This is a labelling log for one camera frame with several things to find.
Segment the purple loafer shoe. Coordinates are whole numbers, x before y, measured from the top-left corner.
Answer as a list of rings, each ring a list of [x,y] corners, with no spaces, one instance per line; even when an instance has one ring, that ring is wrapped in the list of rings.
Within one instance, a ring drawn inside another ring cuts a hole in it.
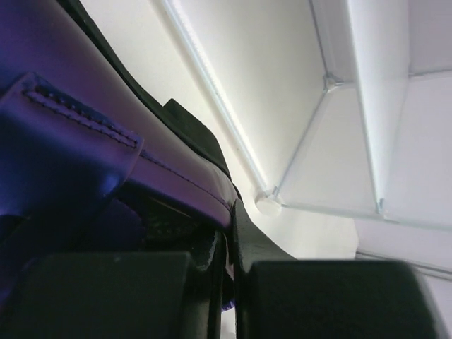
[[[1,298],[32,260],[230,236],[214,135],[161,105],[78,1],[1,2]]]

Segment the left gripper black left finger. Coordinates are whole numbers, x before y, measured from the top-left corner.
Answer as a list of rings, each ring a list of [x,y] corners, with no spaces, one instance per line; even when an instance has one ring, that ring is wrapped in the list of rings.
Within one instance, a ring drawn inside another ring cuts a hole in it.
[[[2,338],[218,338],[222,237],[182,251],[59,254],[34,262]]]

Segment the white plastic shoe cabinet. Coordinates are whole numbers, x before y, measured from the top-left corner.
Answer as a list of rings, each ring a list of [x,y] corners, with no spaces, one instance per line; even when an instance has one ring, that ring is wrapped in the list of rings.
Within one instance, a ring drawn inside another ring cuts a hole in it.
[[[84,1],[133,78],[218,137],[296,257],[451,278],[450,1]]]

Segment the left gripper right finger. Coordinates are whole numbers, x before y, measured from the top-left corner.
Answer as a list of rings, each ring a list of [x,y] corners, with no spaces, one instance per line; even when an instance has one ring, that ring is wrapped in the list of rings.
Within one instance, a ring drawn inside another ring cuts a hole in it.
[[[402,261],[301,260],[232,212],[238,338],[447,338],[421,279]]]

